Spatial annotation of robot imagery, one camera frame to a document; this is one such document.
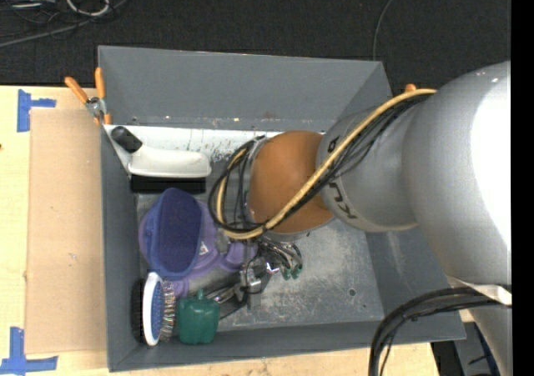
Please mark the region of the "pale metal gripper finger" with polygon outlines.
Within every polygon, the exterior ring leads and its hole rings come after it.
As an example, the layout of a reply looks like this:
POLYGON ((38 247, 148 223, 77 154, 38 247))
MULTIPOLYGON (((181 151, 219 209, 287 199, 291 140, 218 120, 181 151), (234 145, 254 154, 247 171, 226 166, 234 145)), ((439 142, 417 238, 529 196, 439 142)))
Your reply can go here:
POLYGON ((237 272, 210 286, 204 296, 208 299, 244 299, 245 291, 246 276, 242 272, 237 272))
POLYGON ((219 316, 221 318, 227 318, 247 304, 248 294, 241 291, 236 293, 225 290, 222 293, 218 293, 214 297, 214 300, 219 304, 219 316))

